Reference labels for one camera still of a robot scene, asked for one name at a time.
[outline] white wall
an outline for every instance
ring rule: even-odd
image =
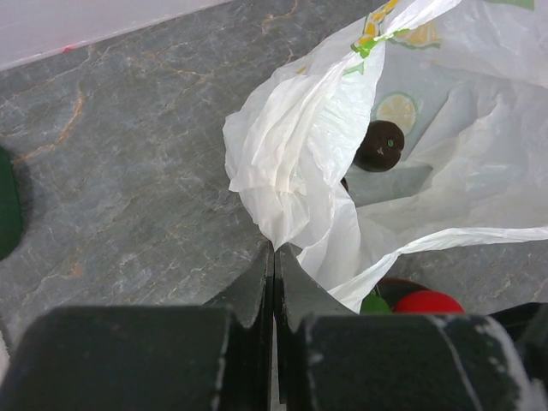
[[[227,0],[0,0],[0,70]]]

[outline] dark brown round object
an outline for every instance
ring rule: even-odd
[[[346,181],[346,178],[344,178],[344,177],[342,178],[341,184],[344,187],[344,189],[346,190],[346,192],[350,193],[349,190],[348,190],[348,182]]]
[[[390,170],[400,161],[404,146],[403,131],[393,122],[371,122],[356,152],[354,164],[365,171]]]

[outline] white plastic bag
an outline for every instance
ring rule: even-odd
[[[401,253],[547,239],[547,18],[534,0],[390,0],[227,117],[230,189],[355,311]],[[406,134],[382,174],[351,167],[376,118]]]

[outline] lemon slice print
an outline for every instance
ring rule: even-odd
[[[375,118],[393,122],[405,135],[408,135],[417,118],[417,106],[407,94],[393,92],[378,104]]]
[[[370,13],[366,18],[366,25],[363,27],[363,34],[358,41],[350,46],[350,48],[356,52],[359,52],[363,58],[366,58],[369,55],[367,47],[372,47],[369,43],[380,34],[379,25],[384,21],[384,18],[392,12],[399,1],[400,0],[390,0],[384,6],[381,6],[376,11]]]
[[[406,30],[397,34],[390,39],[390,42],[404,45],[409,49],[426,49],[428,47],[439,48],[441,38],[438,36],[436,23],[434,21],[429,21],[414,30]]]

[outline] gray marble countertop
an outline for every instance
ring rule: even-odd
[[[201,303],[231,282],[264,238],[228,191],[224,118],[381,3],[234,0],[0,73],[26,230],[0,262],[8,340],[60,304]],[[406,256],[392,274],[485,312],[548,297],[546,243]]]

